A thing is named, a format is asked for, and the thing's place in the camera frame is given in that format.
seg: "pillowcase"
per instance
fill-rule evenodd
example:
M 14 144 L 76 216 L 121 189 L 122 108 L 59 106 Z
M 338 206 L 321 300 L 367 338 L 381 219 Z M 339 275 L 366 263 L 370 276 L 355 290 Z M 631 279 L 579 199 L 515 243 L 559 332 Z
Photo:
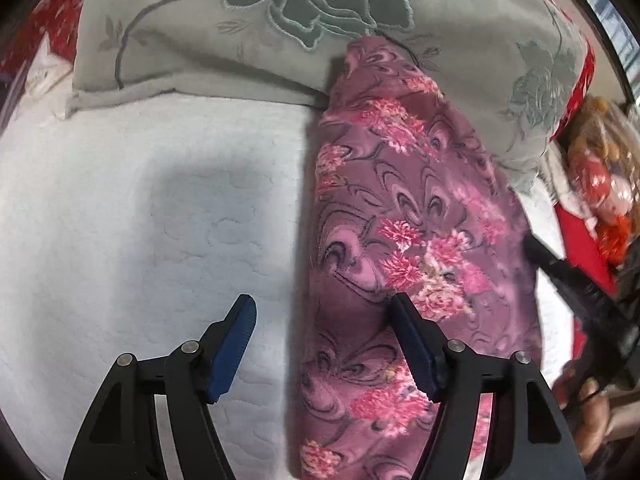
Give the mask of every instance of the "pillowcase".
M 556 6 L 556 3 L 553 0 L 548 0 L 550 3 Z M 571 17 L 562 11 L 565 18 L 572 22 Z M 580 77 L 578 78 L 578 82 L 574 87 L 574 91 L 571 93 L 569 100 L 567 101 L 566 106 L 564 107 L 564 113 L 562 114 L 562 118 L 556 128 L 555 133 L 552 135 L 551 140 L 554 140 L 558 135 L 562 133 L 565 126 L 569 123 L 569 121 L 574 117 L 575 113 L 578 111 L 578 108 L 584 101 L 584 97 L 587 95 L 587 91 L 589 90 L 589 86 L 591 85 L 591 81 L 593 80 L 593 73 L 595 72 L 595 53 L 593 51 L 593 47 L 591 47 L 591 43 L 587 37 L 580 32 L 582 39 L 587 48 L 587 53 L 584 59 L 584 63 L 582 64 L 582 71 L 580 72 Z
M 377 30 L 527 189 L 586 56 L 549 0 L 86 0 L 69 109 L 171 90 L 324 107 L 347 42 Z

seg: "purple floral cloth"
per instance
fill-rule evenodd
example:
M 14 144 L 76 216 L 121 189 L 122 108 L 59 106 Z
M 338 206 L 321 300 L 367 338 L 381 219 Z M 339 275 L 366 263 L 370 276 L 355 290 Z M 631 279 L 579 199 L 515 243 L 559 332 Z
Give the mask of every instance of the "purple floral cloth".
M 437 406 L 385 317 L 405 291 L 476 352 L 540 362 L 526 216 L 468 121 L 383 38 L 348 47 L 320 125 L 302 364 L 305 478 L 411 478 Z M 482 398 L 472 456 L 486 445 Z

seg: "white bedsheet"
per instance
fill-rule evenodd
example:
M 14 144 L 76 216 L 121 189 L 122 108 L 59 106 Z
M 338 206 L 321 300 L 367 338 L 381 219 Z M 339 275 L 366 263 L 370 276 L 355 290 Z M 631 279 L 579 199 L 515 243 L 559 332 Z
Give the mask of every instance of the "white bedsheet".
M 0 139 L 0 408 L 52 480 L 115 357 L 167 354 L 242 292 L 258 324 L 212 408 L 239 480 L 286 480 L 290 365 L 302 337 L 304 215 L 315 120 L 305 107 L 164 95 L 61 121 L 67 79 Z M 542 183 L 534 231 L 562 243 Z M 545 376 L 571 320 L 546 280 Z M 168 423 L 161 419 L 163 443 Z M 170 478 L 180 478 L 167 450 Z

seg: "red fabric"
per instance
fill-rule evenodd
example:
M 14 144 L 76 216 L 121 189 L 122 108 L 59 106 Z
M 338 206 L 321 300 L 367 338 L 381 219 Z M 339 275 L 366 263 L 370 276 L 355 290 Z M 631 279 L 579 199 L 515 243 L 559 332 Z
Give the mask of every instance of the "red fabric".
M 45 32 L 49 33 L 51 51 L 73 63 L 83 3 L 84 0 L 51 0 L 36 7 L 0 60 L 0 72 L 15 77 L 25 60 L 33 60 Z
M 598 243 L 591 238 L 581 218 L 577 218 L 556 204 L 556 216 L 560 224 L 566 259 L 569 263 L 580 267 L 602 290 L 610 295 L 616 293 L 616 285 L 609 272 L 606 261 L 600 256 Z M 580 324 L 575 321 L 574 330 L 574 358 L 580 355 L 584 344 L 584 335 L 580 331 Z
M 582 101 L 584 100 L 584 96 L 587 95 L 587 90 L 591 85 L 591 81 L 593 80 L 593 72 L 596 69 L 596 56 L 593 52 L 593 47 L 591 47 L 591 43 L 587 38 L 584 38 L 584 41 L 587 43 L 587 57 L 584 59 L 584 65 L 582 66 L 582 72 L 580 72 L 580 78 L 575 85 L 574 91 L 569 97 L 567 101 L 566 108 L 564 110 L 564 114 L 560 119 L 560 123 L 558 124 L 558 128 L 556 128 L 556 132 L 551 136 L 551 140 L 554 140 L 560 133 L 564 130 L 564 127 L 567 126 L 569 121 L 574 117 L 575 113 L 580 108 Z

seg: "window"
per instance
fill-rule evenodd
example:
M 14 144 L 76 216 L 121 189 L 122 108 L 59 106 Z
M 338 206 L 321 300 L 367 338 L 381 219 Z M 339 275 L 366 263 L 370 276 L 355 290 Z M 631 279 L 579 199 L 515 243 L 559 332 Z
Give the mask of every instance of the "window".
M 640 105 L 640 46 L 638 46 L 638 41 L 609 0 L 587 0 L 587 2 L 596 13 L 611 40 L 620 63 L 625 69 L 626 78 L 631 85 L 636 104 Z

